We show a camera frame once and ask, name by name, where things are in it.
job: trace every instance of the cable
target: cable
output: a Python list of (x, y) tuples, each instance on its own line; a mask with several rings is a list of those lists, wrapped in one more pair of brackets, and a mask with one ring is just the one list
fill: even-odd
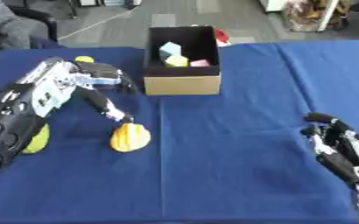
[(60, 37), (59, 40), (70, 38), (70, 37), (72, 37), (72, 36), (75, 35), (75, 34), (78, 34), (78, 33), (80, 33), (80, 32), (84, 32), (84, 31), (86, 31), (86, 30), (89, 30), (89, 29), (91, 29), (91, 28), (97, 26), (97, 25), (105, 24), (105, 23), (109, 22), (110, 20), (113, 20), (113, 19), (115, 19), (115, 18), (119, 18), (119, 17), (121, 17), (121, 16), (123, 16), (123, 15), (126, 15), (126, 14), (128, 14), (128, 13), (131, 13), (131, 12), (133, 12), (135, 9), (137, 9), (138, 7), (140, 7), (140, 5), (138, 5), (137, 7), (133, 8), (133, 9), (131, 9), (131, 10), (128, 10), (128, 11), (126, 11), (126, 12), (123, 12), (123, 13), (121, 13), (121, 14), (115, 15), (115, 16), (113, 16), (113, 17), (104, 19), (104, 20), (102, 20), (102, 21), (100, 21), (100, 22), (97, 22), (97, 23), (95, 23), (95, 24), (92, 24), (92, 25), (89, 25), (89, 26), (87, 26), (87, 27), (81, 28), (81, 29), (78, 30), (78, 31), (74, 31), (74, 32), (72, 32), (72, 33), (69, 33), (69, 34), (67, 34), (67, 35), (65, 35), (65, 36), (63, 36), (63, 37)]

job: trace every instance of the blue tablecloth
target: blue tablecloth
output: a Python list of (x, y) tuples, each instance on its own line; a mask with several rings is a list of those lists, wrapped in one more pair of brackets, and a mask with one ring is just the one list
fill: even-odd
[[(89, 55), (141, 81), (144, 51), (0, 53), (0, 87), (48, 56)], [(20, 223), (356, 223), (348, 188), (315, 160), (302, 116), (339, 116), (359, 131), (359, 41), (221, 49), (222, 93), (122, 95), (151, 130), (142, 150), (108, 145), (114, 124), (78, 97), (50, 119), (48, 147), (0, 171), (0, 221)]]

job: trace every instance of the brown box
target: brown box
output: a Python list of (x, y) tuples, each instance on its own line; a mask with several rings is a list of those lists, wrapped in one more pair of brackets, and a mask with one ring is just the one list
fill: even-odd
[[(159, 48), (171, 41), (182, 46), (182, 55), (207, 60), (211, 66), (168, 67)], [(145, 57), (144, 87), (148, 95), (217, 95), (221, 71), (214, 28), (211, 26), (159, 27), (150, 29)]]

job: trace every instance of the yellow block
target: yellow block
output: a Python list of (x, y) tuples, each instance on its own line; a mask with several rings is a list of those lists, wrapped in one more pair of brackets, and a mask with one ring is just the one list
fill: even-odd
[(189, 59), (181, 55), (172, 55), (165, 61), (165, 63), (169, 67), (187, 67)]

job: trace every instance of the yellow sponge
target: yellow sponge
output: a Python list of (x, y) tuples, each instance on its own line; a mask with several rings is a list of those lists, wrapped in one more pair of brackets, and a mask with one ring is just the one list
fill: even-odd
[(189, 59), (181, 55), (172, 55), (165, 60), (165, 63), (169, 67), (187, 67)]
[(151, 141), (151, 133), (143, 125), (124, 123), (110, 138), (110, 146), (116, 151), (129, 152), (145, 147)]
[(40, 132), (32, 139), (30, 144), (22, 150), (24, 154), (32, 154), (41, 151), (45, 148), (50, 138), (50, 128), (45, 124)]
[(87, 63), (94, 63), (94, 58), (89, 56), (78, 56), (74, 59), (75, 61), (87, 62)]

